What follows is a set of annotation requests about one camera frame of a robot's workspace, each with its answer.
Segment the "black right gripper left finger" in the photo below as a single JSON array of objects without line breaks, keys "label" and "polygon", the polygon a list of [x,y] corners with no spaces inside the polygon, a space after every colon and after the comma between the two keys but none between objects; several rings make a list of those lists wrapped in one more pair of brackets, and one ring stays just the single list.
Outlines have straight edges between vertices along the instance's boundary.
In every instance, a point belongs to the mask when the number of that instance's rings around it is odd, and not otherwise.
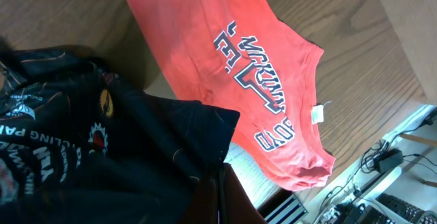
[{"label": "black right gripper left finger", "polygon": [[193,198],[178,224],[217,224],[219,194],[217,171],[207,172],[195,189]]}]

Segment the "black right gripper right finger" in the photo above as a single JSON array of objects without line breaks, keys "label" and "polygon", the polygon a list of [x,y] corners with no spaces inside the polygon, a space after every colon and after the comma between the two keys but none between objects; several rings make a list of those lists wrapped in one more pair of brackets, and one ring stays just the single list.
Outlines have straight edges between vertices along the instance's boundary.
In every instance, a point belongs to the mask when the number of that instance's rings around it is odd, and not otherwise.
[{"label": "black right gripper right finger", "polygon": [[231,165],[220,169],[220,218],[227,224],[265,224],[251,203]]}]

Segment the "black printed cycling jersey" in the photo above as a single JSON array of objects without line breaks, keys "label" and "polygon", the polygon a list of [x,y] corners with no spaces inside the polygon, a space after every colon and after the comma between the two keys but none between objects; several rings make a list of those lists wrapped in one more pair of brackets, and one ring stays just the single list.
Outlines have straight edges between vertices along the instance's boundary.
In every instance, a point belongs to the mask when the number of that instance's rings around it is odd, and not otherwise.
[{"label": "black printed cycling jersey", "polygon": [[240,114],[133,87],[103,60],[1,43],[1,222],[177,223]]}]

